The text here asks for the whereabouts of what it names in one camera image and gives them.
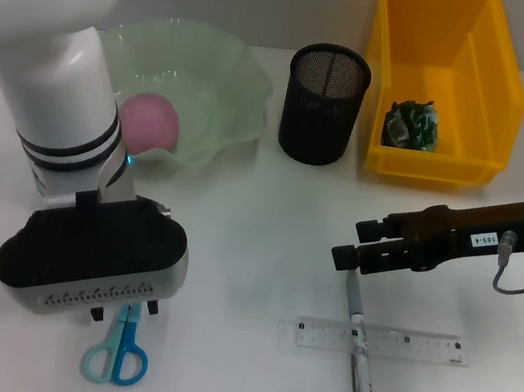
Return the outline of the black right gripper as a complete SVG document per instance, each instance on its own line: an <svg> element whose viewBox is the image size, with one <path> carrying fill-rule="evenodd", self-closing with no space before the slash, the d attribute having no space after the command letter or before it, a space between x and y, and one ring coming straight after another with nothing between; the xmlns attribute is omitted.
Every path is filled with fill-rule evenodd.
<svg viewBox="0 0 524 392"><path fill-rule="evenodd" d="M517 237L515 252L524 252L524 202L462 210L435 205L355 227L360 245L332 248L336 270L426 272L453 259L496 254L508 231Z"/></svg>

